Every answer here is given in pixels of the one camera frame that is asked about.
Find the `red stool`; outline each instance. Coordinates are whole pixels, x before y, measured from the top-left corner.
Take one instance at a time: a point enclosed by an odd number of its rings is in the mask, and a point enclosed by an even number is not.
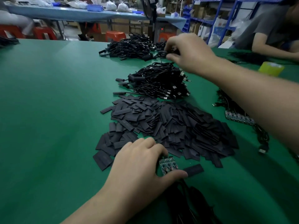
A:
[[[21,30],[17,26],[13,25],[0,25],[0,36],[7,37],[5,31],[9,32],[11,35],[16,38],[25,38]]]
[[[124,32],[120,32],[120,31],[106,32],[106,42],[120,41],[122,38],[127,38]]]
[[[33,28],[33,34],[37,39],[45,40],[46,34],[49,37],[50,40],[57,40],[57,37],[55,36],[53,30],[50,27],[35,27]]]
[[[158,42],[167,41],[170,37],[176,36],[175,33],[168,33],[168,32],[161,32],[159,34],[159,40]]]
[[[92,27],[92,29],[90,30],[91,33],[97,33],[97,34],[101,34],[101,27],[99,23],[95,23],[94,26]]]

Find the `white pants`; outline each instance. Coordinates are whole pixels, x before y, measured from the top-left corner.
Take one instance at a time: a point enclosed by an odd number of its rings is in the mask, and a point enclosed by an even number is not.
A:
[[[21,28],[22,34],[32,35],[34,21],[26,16],[11,14],[7,11],[0,10],[0,24],[18,26]]]

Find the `black electric fan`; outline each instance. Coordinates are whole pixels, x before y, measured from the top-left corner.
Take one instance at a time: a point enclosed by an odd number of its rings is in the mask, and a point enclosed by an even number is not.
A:
[[[155,24],[157,20],[157,6],[159,0],[140,0],[143,6],[144,15],[150,20],[152,25],[152,40],[155,41]]]

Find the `adhesive tape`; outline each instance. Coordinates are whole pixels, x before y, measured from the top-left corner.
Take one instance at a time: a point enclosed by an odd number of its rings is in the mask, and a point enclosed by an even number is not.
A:
[[[259,72],[277,77],[282,72],[283,69],[284,66],[280,64],[266,61],[260,67]]]

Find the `stacked blue bin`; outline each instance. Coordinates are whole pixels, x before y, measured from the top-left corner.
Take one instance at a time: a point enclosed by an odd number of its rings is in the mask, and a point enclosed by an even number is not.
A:
[[[191,13],[190,11],[192,10],[192,7],[189,7],[188,5],[185,5],[183,8],[183,18],[186,19],[185,26],[182,29],[182,32],[188,33],[189,32],[189,27],[190,27],[190,18],[191,18]]]

